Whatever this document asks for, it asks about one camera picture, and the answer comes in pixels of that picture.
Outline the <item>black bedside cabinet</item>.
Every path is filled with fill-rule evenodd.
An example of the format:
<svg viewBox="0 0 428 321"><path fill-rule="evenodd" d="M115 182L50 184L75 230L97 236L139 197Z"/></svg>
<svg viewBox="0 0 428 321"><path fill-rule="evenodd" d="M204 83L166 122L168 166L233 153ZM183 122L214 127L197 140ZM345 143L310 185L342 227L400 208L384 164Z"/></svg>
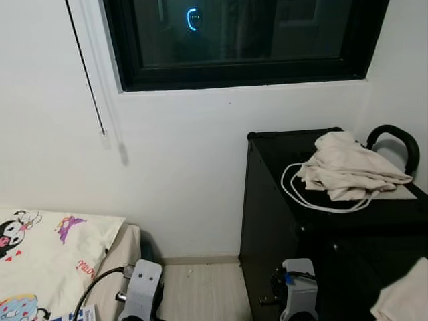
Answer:
<svg viewBox="0 0 428 321"><path fill-rule="evenodd" d="M284 190L300 163L316 152L324 129L250 132L239 262L254 321L279 321L283 308L260 306L268 276L287 259L312 261L319 321L375 321L370 309L381 290L427 253L428 196L415 183L401 186L412 199L376 198L364 210L334 202L324 191L294 189L318 210Z"/></svg>

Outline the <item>beige drawstring cloth bag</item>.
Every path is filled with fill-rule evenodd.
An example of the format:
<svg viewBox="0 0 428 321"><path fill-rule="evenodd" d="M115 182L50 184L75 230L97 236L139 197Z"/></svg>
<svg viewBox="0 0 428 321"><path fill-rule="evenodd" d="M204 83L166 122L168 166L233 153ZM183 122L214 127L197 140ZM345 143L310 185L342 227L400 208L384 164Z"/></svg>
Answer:
<svg viewBox="0 0 428 321"><path fill-rule="evenodd" d="M379 153L361 146L348 131L327 132L296 176L310 191L327 192L331 201L363 201L392 192L413 178Z"/></svg>

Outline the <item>plain beige cloth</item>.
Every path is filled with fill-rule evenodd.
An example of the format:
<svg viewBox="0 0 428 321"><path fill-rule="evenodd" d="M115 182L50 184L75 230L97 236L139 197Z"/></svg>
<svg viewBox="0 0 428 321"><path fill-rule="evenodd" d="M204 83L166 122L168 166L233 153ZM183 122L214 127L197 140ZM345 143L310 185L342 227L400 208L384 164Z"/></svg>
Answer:
<svg viewBox="0 0 428 321"><path fill-rule="evenodd" d="M427 268L427 259L420 259L403 278L381 290L370 309L376 321L428 321Z"/></svg>

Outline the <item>dark window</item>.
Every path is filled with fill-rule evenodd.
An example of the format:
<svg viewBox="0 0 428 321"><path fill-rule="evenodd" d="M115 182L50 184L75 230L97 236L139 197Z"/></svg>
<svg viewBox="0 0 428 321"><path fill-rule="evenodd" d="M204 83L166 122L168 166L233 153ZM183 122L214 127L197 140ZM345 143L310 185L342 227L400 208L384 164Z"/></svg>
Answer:
<svg viewBox="0 0 428 321"><path fill-rule="evenodd" d="M366 77L389 0L103 0L126 92Z"/></svg>

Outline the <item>cream cartoon print quilt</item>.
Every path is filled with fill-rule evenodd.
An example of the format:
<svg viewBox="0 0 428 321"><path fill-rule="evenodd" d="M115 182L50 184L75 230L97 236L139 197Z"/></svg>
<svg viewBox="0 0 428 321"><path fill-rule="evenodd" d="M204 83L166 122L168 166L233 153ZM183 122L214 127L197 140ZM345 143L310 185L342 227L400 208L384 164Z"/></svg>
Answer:
<svg viewBox="0 0 428 321"><path fill-rule="evenodd" d="M124 218L0 209L0 321L74 311Z"/></svg>

